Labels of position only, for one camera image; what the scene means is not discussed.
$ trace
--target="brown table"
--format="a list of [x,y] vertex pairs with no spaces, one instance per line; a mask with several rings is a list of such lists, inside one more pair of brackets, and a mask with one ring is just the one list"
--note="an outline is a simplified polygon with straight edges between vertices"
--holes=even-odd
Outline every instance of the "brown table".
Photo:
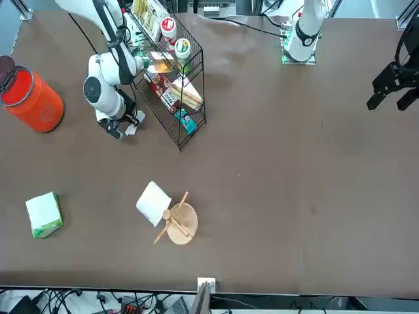
[[[306,67],[280,65],[271,36],[182,19],[204,48],[208,114],[182,153],[142,100],[129,143],[96,124],[82,95],[92,51],[65,13],[22,26],[14,58],[63,97],[65,117],[35,134],[0,111],[0,283],[195,290],[208,276],[219,292],[417,297],[419,108],[400,113],[397,95],[366,107],[394,21],[326,20]],[[190,192],[190,245],[153,244],[160,227],[135,207],[151,180],[174,201]],[[25,201],[51,190],[64,227],[34,240]]]

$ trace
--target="green and white box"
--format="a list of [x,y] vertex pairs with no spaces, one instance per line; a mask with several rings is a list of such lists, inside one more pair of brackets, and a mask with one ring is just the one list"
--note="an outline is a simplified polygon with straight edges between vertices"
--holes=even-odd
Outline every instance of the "green and white box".
[[53,192],[26,201],[32,236],[44,239],[63,226],[57,196]]

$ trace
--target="box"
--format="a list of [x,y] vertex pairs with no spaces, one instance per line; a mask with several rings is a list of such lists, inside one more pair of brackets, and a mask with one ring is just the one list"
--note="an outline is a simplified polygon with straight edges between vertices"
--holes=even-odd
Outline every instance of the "box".
[[158,0],[134,0],[132,12],[150,38],[157,43],[160,37],[160,23],[163,18],[169,16],[168,11]]
[[57,196],[53,192],[26,201],[32,236],[44,239],[63,226]]

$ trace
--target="orange bucket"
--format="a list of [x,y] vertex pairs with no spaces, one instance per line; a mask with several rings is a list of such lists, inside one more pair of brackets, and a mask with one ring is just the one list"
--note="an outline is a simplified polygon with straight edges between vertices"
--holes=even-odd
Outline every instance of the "orange bucket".
[[33,130],[52,131],[64,113],[62,99],[37,73],[22,66],[16,70],[14,82],[0,95],[0,103]]

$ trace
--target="small white object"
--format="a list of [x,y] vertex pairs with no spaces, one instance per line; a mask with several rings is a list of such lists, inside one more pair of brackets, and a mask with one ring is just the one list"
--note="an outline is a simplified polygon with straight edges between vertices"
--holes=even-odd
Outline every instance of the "small white object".
[[[139,123],[142,123],[145,118],[145,113],[141,110],[137,110],[136,118],[138,119]],[[137,128],[138,126],[130,124],[125,130],[125,135],[134,135],[137,131]]]
[[137,201],[137,209],[147,218],[153,226],[163,218],[163,212],[169,207],[172,199],[151,181]]

